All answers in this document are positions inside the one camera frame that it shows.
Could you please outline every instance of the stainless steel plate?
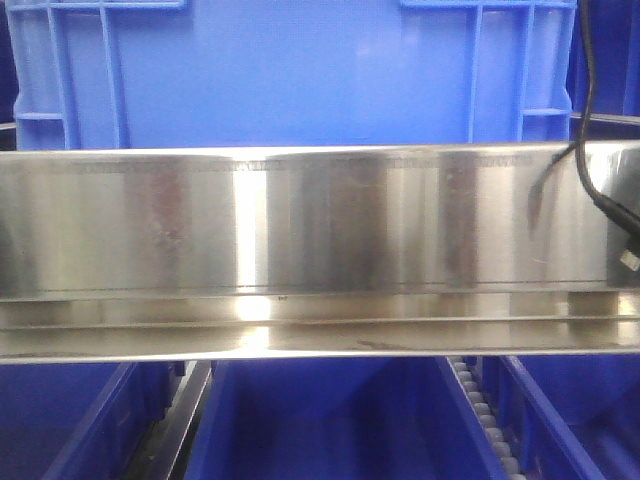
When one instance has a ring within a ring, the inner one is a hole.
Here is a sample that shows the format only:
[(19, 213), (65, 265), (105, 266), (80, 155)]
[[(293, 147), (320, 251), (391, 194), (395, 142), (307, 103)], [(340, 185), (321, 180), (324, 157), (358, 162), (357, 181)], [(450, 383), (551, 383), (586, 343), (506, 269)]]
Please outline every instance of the stainless steel plate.
[[(562, 147), (0, 154), (0, 355), (636, 350), (625, 234), (531, 191)], [(635, 208), (640, 142), (589, 151)]]

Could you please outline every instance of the cable connector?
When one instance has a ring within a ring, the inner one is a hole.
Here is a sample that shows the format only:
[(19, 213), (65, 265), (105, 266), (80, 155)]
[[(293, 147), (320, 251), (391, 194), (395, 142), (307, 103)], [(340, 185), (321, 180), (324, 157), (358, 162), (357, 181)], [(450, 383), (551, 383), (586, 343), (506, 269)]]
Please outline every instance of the cable connector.
[(622, 252), (620, 261), (633, 272), (640, 270), (640, 242), (635, 237), (627, 240), (627, 247)]

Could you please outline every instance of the blue plastic crate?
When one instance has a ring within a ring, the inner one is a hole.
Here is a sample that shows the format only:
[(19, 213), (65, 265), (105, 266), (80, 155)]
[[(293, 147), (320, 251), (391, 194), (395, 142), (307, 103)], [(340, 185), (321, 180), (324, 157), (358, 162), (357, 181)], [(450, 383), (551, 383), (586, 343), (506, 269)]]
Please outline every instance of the blue plastic crate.
[(395, 358), (219, 362), (185, 478), (507, 475), (449, 363)]
[(118, 478), (156, 419), (151, 388), (138, 364), (0, 367), (0, 477)]
[(483, 358), (481, 385), (539, 480), (640, 478), (640, 356)]
[(564, 139), (575, 0), (7, 0), (18, 146)]
[[(591, 0), (591, 29), (598, 90), (594, 111), (640, 115), (640, 0)], [(587, 76), (580, 25), (571, 53), (568, 88), (576, 111), (584, 109)]]
[(0, 0), (0, 123), (13, 120), (13, 102), (18, 95), (9, 26), (4, 10), (4, 0)]

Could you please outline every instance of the blue bin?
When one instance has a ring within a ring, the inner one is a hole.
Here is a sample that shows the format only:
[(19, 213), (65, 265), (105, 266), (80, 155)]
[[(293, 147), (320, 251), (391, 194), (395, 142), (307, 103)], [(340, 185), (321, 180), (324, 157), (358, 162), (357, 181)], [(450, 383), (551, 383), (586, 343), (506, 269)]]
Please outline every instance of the blue bin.
[(7, 0), (18, 147), (565, 139), (575, 0)]
[(446, 359), (394, 358), (219, 362), (185, 478), (507, 475)]
[(18, 95), (16, 69), (11, 54), (9, 26), (5, 15), (4, 0), (0, 0), (0, 123), (13, 120), (13, 102)]
[(146, 404), (155, 385), (145, 378), (149, 367), (142, 367), (0, 367), (0, 477), (119, 478), (157, 419)]
[(530, 478), (640, 478), (640, 356), (483, 358), (481, 386)]
[[(591, 29), (596, 54), (598, 90), (594, 111), (640, 115), (640, 0), (591, 0)], [(576, 31), (567, 81), (576, 111), (584, 109), (587, 75)]]

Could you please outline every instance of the black cable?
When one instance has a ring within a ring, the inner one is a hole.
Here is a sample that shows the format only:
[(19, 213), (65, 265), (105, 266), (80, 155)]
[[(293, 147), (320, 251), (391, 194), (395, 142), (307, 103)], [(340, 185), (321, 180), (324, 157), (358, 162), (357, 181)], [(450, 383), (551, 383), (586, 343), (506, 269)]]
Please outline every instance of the black cable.
[(593, 112), (598, 79), (596, 75), (596, 59), (593, 51), (593, 39), (591, 36), (591, 17), (589, 14), (589, 0), (580, 0), (580, 29), (582, 34), (582, 48), (587, 62), (587, 100), (585, 103), (580, 131), (576, 139), (576, 165), (578, 176), (583, 188), (593, 200), (593, 203), (606, 216), (636, 239), (640, 239), (640, 217), (626, 208), (624, 205), (614, 201), (607, 195), (600, 193), (591, 180), (587, 167), (587, 153), (585, 144), (589, 134), (589, 122)]
[(596, 75), (596, 59), (593, 51), (593, 39), (591, 35), (591, 18), (589, 12), (589, 0), (579, 0), (580, 5), (580, 30), (582, 48), (587, 63), (587, 99), (580, 121), (580, 129), (577, 138), (562, 152), (553, 156), (547, 168), (542, 172), (538, 180), (533, 184), (529, 192), (529, 227), (530, 233), (535, 229), (537, 217), (542, 201), (544, 184), (551, 175), (553, 168), (563, 158), (566, 158), (575, 150), (578, 176), (582, 187), (593, 200), (594, 205), (604, 213), (609, 220), (629, 233), (636, 242), (640, 242), (640, 216), (616, 202), (607, 195), (600, 193), (591, 180), (587, 167), (586, 142), (589, 135), (589, 122), (593, 112), (598, 79)]
[(587, 194), (594, 202), (599, 201), (602, 194), (596, 190), (591, 181), (587, 168), (587, 153), (585, 144), (589, 135), (589, 122), (593, 112), (593, 102), (595, 101), (598, 77), (596, 74), (596, 59), (593, 52), (593, 39), (591, 37), (591, 16), (589, 14), (589, 0), (580, 0), (580, 32), (582, 35), (582, 49), (587, 62), (587, 100), (585, 102), (582, 119), (580, 120), (580, 130), (576, 139), (576, 164), (580, 182)]

